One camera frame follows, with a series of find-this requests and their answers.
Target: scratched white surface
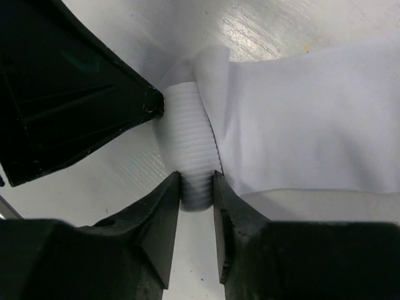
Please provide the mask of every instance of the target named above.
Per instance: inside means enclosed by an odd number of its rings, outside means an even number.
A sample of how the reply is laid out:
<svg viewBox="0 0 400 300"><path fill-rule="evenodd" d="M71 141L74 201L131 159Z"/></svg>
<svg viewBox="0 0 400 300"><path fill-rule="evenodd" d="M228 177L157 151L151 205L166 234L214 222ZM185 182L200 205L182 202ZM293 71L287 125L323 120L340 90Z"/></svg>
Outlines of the scratched white surface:
<svg viewBox="0 0 400 300"><path fill-rule="evenodd" d="M156 86L177 58L212 43L228 45L235 61L257 61L353 42L400 26L400 0L64 2ZM59 218L80 226L116 213L165 175L151 128L145 124L67 170L14 189L5 187L1 193L26 218ZM391 212L397 207L395 195L382 202L374 195L353 194L344 202L341 193L293 193L273 191L261 195L264 202L254 195L247 200L270 218L398 221L398 214ZM365 204L362 213L360 204ZM210 210L180 213L170 290L164 299L224 299L214 241Z"/></svg>

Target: white ribbed tube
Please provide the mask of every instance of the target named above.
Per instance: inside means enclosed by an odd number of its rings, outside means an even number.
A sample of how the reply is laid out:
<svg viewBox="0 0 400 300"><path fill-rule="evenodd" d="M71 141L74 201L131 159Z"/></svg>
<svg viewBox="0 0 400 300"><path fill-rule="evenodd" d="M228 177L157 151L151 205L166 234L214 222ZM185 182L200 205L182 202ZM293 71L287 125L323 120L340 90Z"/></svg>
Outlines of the white ribbed tube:
<svg viewBox="0 0 400 300"><path fill-rule="evenodd" d="M213 173L221 171L221 164L197 84L166 89L164 110L164 116L155 121L155 132L167 170L181 173L182 209L207 209L213 204Z"/></svg>

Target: white cloth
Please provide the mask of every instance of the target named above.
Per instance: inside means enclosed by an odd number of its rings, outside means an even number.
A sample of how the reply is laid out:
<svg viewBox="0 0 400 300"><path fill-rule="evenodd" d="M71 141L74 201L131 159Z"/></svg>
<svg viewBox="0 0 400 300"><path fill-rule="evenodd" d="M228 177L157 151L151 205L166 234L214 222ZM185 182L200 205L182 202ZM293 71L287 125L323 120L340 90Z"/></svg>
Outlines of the white cloth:
<svg viewBox="0 0 400 300"><path fill-rule="evenodd" d="M211 47L168 80L197 83L238 194L400 191L399 34L278 61L229 62Z"/></svg>

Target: black plastic part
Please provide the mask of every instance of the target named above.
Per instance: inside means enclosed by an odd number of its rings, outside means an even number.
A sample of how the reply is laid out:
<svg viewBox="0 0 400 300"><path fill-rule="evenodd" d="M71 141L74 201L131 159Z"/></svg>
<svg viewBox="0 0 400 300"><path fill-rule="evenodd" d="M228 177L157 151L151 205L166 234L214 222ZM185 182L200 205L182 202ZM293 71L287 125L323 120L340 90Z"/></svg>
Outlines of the black plastic part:
<svg viewBox="0 0 400 300"><path fill-rule="evenodd" d="M163 106L61 0L0 1L0 162L12 186L74 164Z"/></svg>
<svg viewBox="0 0 400 300"><path fill-rule="evenodd" d="M178 211L179 174L173 173L93 227L0 221L1 299L161 300Z"/></svg>
<svg viewBox="0 0 400 300"><path fill-rule="evenodd" d="M214 176L227 300L400 299L400 230L383 222L272 222Z"/></svg>

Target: white fabric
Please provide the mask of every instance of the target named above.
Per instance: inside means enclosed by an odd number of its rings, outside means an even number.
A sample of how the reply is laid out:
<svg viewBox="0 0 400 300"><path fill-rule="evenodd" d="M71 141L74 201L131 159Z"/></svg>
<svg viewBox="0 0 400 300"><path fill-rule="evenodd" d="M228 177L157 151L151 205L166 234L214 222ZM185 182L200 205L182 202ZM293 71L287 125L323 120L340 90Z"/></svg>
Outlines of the white fabric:
<svg viewBox="0 0 400 300"><path fill-rule="evenodd" d="M181 207L205 210L213 203L212 177L221 164L197 84L169 87L164 103L164 116L154 122L154 128L165 166L181 173Z"/></svg>
<svg viewBox="0 0 400 300"><path fill-rule="evenodd" d="M238 194L400 191L398 34L278 61L228 57L208 48L168 77L197 82Z"/></svg>

